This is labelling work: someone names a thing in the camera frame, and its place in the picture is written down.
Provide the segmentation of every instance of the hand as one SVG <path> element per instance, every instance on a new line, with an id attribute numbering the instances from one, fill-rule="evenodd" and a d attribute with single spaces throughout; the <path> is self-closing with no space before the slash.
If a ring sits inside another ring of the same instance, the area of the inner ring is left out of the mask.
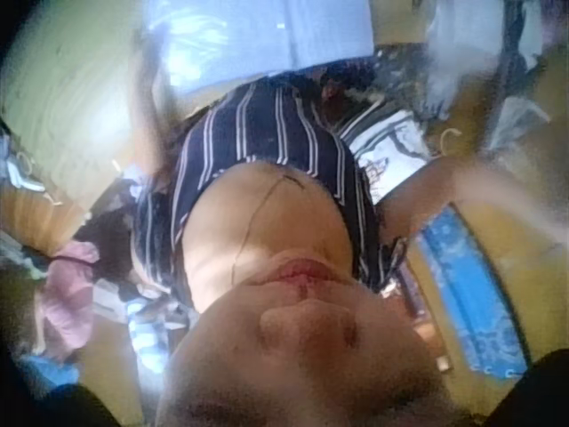
<path id="1" fill-rule="evenodd" d="M 137 85 L 151 86 L 154 82 L 160 68 L 160 54 L 168 30 L 168 26 L 162 24 L 152 31 L 135 32 L 130 69 L 131 77 Z"/>

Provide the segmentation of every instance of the blue fabric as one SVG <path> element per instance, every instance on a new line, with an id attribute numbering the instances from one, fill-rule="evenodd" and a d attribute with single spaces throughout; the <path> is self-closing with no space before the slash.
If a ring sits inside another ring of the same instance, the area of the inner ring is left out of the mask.
<path id="1" fill-rule="evenodd" d="M 128 332 L 132 348 L 142 365 L 155 374 L 162 374 L 170 358 L 164 316 L 157 316 L 145 323 L 136 319 L 136 313 L 149 303 L 149 300 L 137 298 L 126 304 Z"/>
<path id="2" fill-rule="evenodd" d="M 61 365 L 41 356 L 22 356 L 21 361 L 29 364 L 46 380 L 48 389 L 54 389 L 60 385 L 77 384 L 79 382 L 79 369 L 75 365 Z"/>
<path id="3" fill-rule="evenodd" d="M 499 283 L 461 217 L 446 208 L 419 236 L 473 371 L 519 377 L 527 363 Z"/>

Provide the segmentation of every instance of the striped top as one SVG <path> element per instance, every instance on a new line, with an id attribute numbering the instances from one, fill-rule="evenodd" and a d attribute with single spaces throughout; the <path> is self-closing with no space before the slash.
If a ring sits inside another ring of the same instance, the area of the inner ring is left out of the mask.
<path id="1" fill-rule="evenodd" d="M 156 283 L 188 301 L 181 236 L 194 204 L 231 166 L 258 160 L 288 165 L 319 181 L 333 196 L 353 248 L 353 275 L 378 288 L 378 222 L 365 172 L 329 130 L 319 94 L 303 78 L 264 78 L 238 87 L 185 135 L 166 191 L 140 197 L 135 251 Z"/>

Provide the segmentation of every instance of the plastic bag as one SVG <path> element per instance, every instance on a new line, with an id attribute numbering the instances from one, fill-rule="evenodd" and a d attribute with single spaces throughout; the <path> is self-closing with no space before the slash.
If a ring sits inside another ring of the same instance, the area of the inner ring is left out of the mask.
<path id="1" fill-rule="evenodd" d="M 183 91 L 373 54 L 367 0 L 148 0 L 163 61 Z"/>

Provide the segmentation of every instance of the person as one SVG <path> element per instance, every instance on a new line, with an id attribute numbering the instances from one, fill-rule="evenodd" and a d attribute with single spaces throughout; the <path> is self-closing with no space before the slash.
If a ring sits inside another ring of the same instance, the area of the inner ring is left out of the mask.
<path id="1" fill-rule="evenodd" d="M 374 206 L 321 88 L 300 75 L 237 87 L 169 138 L 152 101 L 159 40 L 132 58 L 132 128 L 151 176 L 132 261 L 201 318 L 172 357 L 157 424 L 467 423 L 420 338 L 377 296 L 397 248 L 468 199 L 557 241 L 565 225 L 475 159 L 432 161 Z"/>

